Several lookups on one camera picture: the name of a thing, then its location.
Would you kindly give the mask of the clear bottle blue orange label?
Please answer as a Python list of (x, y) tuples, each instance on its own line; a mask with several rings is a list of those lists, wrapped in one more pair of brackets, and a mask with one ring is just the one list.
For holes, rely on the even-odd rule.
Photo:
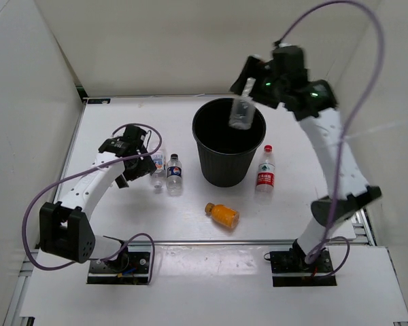
[(163, 149), (159, 149), (152, 155), (152, 161), (156, 170), (150, 174), (150, 183), (156, 192), (160, 192), (166, 179), (166, 155)]

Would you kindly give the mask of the clear unlabelled plastic bottle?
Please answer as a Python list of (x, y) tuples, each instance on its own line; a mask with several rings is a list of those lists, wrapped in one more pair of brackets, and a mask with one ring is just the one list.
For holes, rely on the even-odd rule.
[(241, 94), (233, 99), (228, 125), (237, 130), (249, 130), (254, 119), (255, 106), (252, 104), (250, 92), (255, 84), (255, 79), (246, 79)]

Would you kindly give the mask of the clear Pepsi bottle black cap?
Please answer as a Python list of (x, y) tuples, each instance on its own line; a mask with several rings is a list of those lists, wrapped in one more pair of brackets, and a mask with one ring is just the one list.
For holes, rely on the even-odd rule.
[(176, 153), (171, 154), (167, 162), (166, 187), (170, 196), (179, 196), (182, 193), (182, 163)]

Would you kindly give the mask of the red label water bottle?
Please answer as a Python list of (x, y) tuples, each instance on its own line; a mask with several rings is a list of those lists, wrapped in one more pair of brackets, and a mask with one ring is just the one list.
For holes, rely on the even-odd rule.
[(261, 204), (269, 204), (275, 185), (275, 157), (273, 147), (265, 145), (256, 173), (255, 198)]

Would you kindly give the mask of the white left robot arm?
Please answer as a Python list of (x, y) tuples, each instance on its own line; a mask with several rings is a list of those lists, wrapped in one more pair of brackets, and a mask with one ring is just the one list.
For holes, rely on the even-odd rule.
[(105, 261), (114, 272), (126, 269), (129, 255), (124, 243), (96, 236), (90, 218), (112, 184), (125, 188), (129, 181), (155, 172), (144, 145), (146, 135), (144, 129), (128, 125), (120, 136), (106, 139), (90, 172), (82, 175), (59, 201), (43, 204), (39, 211), (42, 251), (81, 264), (88, 260)]

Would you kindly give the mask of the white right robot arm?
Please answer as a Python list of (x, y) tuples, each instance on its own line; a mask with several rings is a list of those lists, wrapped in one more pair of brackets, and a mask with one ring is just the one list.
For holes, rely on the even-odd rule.
[(328, 194), (311, 203), (312, 220), (294, 241), (292, 254), (292, 265), (306, 272), (316, 264), (328, 235), (379, 199), (381, 190), (369, 185), (361, 173), (345, 140), (333, 89), (324, 79), (309, 79), (302, 48), (276, 47), (269, 61), (248, 56), (230, 91), (236, 96), (228, 121), (231, 128), (251, 128), (255, 103), (273, 109), (283, 105), (293, 114), (316, 153)]

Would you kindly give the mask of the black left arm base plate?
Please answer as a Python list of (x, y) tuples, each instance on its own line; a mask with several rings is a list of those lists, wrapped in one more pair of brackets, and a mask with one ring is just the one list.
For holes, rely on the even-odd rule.
[(152, 268), (150, 245), (129, 245), (113, 262), (90, 262), (88, 285), (148, 285)]

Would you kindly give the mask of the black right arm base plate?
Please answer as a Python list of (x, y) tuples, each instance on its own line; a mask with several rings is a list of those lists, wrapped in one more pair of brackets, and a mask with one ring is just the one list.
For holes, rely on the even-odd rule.
[(295, 255), (294, 249), (270, 251), (263, 258), (271, 265), (273, 287), (335, 287), (337, 281), (328, 250), (323, 249), (312, 264)]

